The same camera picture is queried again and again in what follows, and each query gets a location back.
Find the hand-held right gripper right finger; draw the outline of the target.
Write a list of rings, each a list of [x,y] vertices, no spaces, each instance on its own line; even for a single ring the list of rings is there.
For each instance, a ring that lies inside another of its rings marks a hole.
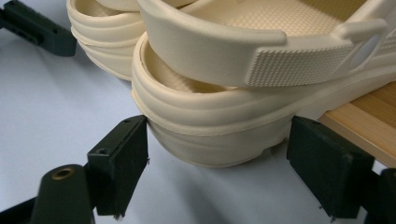
[[[372,171],[373,156],[315,120],[294,117],[287,159],[327,215],[357,216],[361,184]]]

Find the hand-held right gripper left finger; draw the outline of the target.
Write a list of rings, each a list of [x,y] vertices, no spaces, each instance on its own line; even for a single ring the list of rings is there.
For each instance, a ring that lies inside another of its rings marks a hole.
[[[88,154],[87,177],[99,216],[124,217],[149,162],[147,118],[122,120]]]

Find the three-tier wooden shoe rack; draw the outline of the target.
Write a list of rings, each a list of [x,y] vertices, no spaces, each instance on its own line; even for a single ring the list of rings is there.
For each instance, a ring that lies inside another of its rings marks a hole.
[[[396,82],[326,112],[319,121],[396,168]]]

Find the cream foam clog shoe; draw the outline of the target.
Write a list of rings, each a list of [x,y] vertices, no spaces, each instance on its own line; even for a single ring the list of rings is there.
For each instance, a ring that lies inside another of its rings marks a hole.
[[[108,0],[67,0],[72,35],[89,59],[109,74],[130,81],[134,47],[146,31],[134,11]]]
[[[206,167],[279,144],[296,116],[396,81],[396,0],[137,0],[132,95],[173,156]]]

